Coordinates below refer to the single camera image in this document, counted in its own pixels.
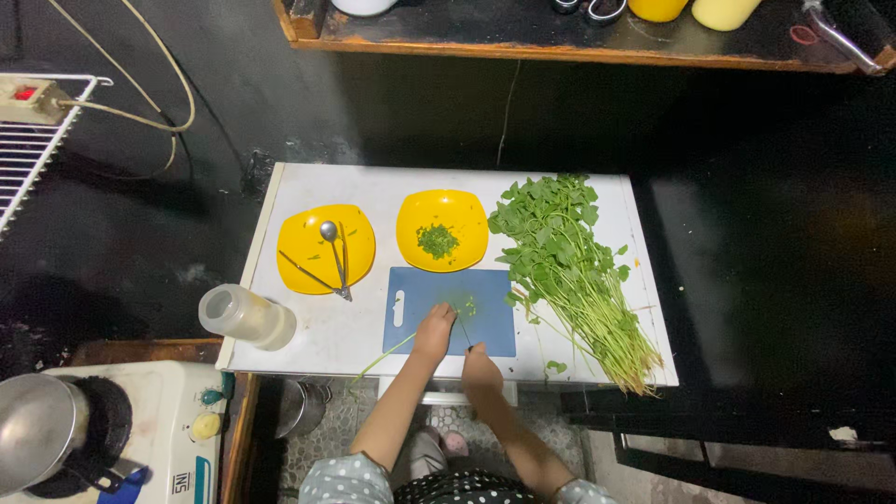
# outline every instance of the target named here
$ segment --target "blue cutting board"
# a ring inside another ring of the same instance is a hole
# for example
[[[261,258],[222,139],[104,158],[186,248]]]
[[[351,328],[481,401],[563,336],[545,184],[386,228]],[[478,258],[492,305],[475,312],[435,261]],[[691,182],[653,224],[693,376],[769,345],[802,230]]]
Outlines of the blue cutting board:
[[[507,270],[429,273],[417,268],[394,267],[389,270],[383,352],[414,334],[433,305],[448,301],[460,312],[460,320],[452,327],[448,355],[463,355],[470,346],[464,336],[466,329],[470,342],[486,342],[492,357],[516,357],[513,309],[504,302],[509,290]],[[468,302],[475,306],[474,315],[470,314],[473,308],[467,306]],[[401,312],[400,326],[395,325],[396,311]],[[410,340],[394,353],[410,353],[413,346],[414,340]]]

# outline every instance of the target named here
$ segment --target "person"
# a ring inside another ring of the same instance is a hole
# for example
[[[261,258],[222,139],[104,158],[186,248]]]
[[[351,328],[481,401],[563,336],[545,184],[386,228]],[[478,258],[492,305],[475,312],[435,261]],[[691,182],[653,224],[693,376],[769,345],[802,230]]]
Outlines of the person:
[[[484,343],[465,352],[461,385],[520,480],[452,468],[431,430],[421,431],[401,450],[424,387],[448,352],[455,317],[448,303],[430,309],[408,359],[361,426],[350,455],[315,462],[299,488],[299,504],[615,504],[602,487],[573,476],[517,419],[502,395],[501,371],[488,358]],[[453,441],[452,451],[466,451],[462,438],[458,441]],[[396,467],[400,452],[402,462]],[[407,477],[393,477],[402,470]]]

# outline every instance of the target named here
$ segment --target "red switch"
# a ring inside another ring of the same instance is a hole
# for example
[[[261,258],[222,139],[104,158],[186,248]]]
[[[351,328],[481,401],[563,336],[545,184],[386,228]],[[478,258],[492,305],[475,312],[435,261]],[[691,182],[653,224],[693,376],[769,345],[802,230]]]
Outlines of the red switch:
[[[16,91],[13,95],[17,100],[26,101],[31,96],[34,95],[34,91],[37,91],[38,88],[24,88],[21,91]]]

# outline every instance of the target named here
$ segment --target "white container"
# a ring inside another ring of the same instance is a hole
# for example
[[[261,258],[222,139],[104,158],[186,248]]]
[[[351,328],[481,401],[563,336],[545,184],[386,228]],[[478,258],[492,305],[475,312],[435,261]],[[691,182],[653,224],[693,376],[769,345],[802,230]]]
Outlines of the white container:
[[[219,285],[202,296],[199,322],[211,333],[268,351],[286,346],[296,332],[292,310],[234,283]]]
[[[376,16],[389,10],[398,0],[332,0],[333,5],[352,16]]]
[[[695,0],[691,7],[694,19],[718,31],[737,30],[750,17],[762,0]]]

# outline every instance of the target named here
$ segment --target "yellow square plate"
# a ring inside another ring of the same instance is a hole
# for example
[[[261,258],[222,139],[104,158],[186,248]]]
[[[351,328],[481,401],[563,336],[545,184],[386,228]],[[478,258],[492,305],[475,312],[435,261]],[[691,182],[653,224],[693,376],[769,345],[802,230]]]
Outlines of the yellow square plate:
[[[376,253],[374,229],[361,209],[353,204],[329,204],[318,206],[289,217],[280,227],[277,249],[282,250],[296,264],[310,274],[337,289],[341,286],[336,260],[330,243],[321,237],[321,223],[333,221],[337,229],[340,222],[345,229],[349,250],[349,268],[346,283],[352,285],[370,271]],[[335,241],[336,252],[342,260],[342,236]],[[295,266],[277,254],[277,271],[291,290],[303,294],[330,294],[320,283],[298,271]]]
[[[433,257],[417,245],[420,227],[443,224],[460,242],[450,256]],[[454,189],[433,189],[404,199],[395,222],[395,238],[405,261],[422,270],[450,273],[478,263],[488,247],[486,211],[476,195]]]

